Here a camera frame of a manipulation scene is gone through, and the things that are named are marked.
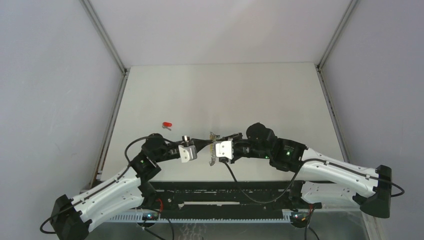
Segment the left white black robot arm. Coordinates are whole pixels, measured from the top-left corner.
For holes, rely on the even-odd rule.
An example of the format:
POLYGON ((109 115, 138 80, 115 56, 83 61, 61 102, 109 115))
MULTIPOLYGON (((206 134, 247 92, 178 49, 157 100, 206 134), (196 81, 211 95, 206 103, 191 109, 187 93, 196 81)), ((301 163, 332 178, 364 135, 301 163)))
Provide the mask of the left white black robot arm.
POLYGON ((61 240, 84 240, 103 222, 132 208, 149 209, 158 201, 157 191, 149 182, 161 168, 159 162, 181 159, 184 163, 197 158, 197 153, 212 140, 183 136, 171 141, 158 133, 138 138, 133 145, 144 141, 141 151, 127 160, 126 168, 88 191, 67 197, 62 195, 54 203, 46 220, 52 234, 61 240))

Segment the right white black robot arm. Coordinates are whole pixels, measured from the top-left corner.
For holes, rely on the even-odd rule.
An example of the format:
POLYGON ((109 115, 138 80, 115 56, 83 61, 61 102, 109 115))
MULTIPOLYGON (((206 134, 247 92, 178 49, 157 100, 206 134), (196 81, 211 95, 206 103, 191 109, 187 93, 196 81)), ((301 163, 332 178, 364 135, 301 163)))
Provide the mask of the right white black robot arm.
POLYGON ((312 193, 305 186, 289 194, 295 208, 322 203, 324 199, 345 198, 373 217, 390 217, 392 199, 392 169, 386 165, 363 167, 325 156, 303 143, 279 138, 274 131, 257 122, 241 133, 222 137, 213 143, 213 155, 224 163, 240 158, 268 159, 269 165, 283 172, 306 174, 317 181, 332 182, 340 190, 312 193))

